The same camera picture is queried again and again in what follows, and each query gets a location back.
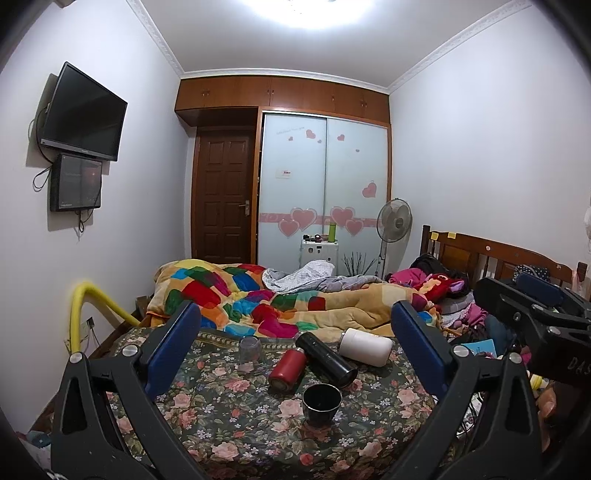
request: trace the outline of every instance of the red thermos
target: red thermos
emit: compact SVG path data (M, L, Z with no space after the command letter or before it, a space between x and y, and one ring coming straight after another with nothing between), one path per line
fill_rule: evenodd
M289 391L294 388L304 368L306 368L304 351L301 348L288 350L269 375L269 384L276 390Z

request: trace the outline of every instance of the floral tablecloth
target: floral tablecloth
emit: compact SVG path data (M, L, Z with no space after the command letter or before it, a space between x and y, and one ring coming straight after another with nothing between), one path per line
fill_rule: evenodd
M140 345L135 329L114 348ZM307 371L295 394L268 391L267 376L292 340L264 339L267 362L239 368L235 338L203 330L170 391L156 405L189 453L213 479L378 478L431 413L433 401L396 340L383 368L358 364L331 427L304 419L301 393L320 380ZM132 454L149 463L117 395L111 408Z

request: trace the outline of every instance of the pink stripe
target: pink stripe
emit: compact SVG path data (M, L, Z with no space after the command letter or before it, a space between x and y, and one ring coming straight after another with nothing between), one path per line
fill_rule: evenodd
M259 223L279 223L282 220L292 220L290 213L259 213ZM329 225L332 217L318 215L316 221L312 225ZM361 220L363 227L375 228L378 224L377 218L353 218L353 220Z

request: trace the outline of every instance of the black monitor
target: black monitor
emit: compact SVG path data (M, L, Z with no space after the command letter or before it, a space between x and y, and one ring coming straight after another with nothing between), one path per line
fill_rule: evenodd
M41 145L116 161L127 102L68 62L47 112Z
M100 161L59 155L51 168L49 209L75 212L99 208L102 169Z

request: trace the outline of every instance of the silver screw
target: silver screw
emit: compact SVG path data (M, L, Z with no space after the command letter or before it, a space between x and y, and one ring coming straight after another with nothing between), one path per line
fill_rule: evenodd
M138 353L138 346L137 345L125 345L123 350L121 350L123 356L134 356Z
M509 360L511 360L514 364L520 364L523 361L521 355L515 352L511 352L509 354Z
M82 354L80 352L74 352L70 355L70 362L73 364L77 364L80 360L82 360Z
M453 353L455 353L457 356L463 358L463 357L470 355L470 350L468 350L468 348L463 345L456 345L453 348Z

